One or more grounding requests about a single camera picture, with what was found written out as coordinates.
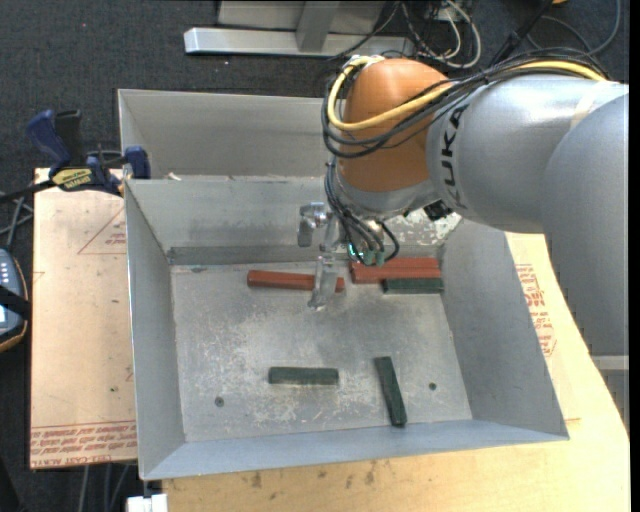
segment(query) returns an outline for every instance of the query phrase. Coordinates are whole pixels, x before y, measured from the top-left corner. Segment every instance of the black carpet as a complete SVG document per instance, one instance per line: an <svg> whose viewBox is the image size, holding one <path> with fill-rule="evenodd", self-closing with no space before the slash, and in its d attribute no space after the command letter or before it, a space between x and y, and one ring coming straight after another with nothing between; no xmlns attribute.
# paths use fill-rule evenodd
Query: black carpet
<svg viewBox="0 0 640 512"><path fill-rule="evenodd" d="M80 109L85 147L119 147L116 91L120 88L233 92L320 97L336 62L276 56L186 56L183 33L215 21L215 2L160 0L0 1L0 190L25 187L36 167L48 167L25 135L29 119L45 109ZM629 80L629 4L623 0L618 34L600 53L613 80ZM474 21L486 66L508 34L535 11L535 0L475 0ZM552 14L597 47L611 31L614 0L568 0ZM386 32L401 32L392 23ZM561 25L541 20L532 34L545 46L582 48ZM528 43L522 48L529 48ZM0 227L13 207L0 205ZM32 270L30 223L12 245L27 278ZM29 338L0 353L0 459L20 500L32 512L76 510L83 469L28 469ZM122 471L112 469L112 486ZM102 510L106 466L92 468L87 510ZM122 496L140 494L130 470Z"/></svg>

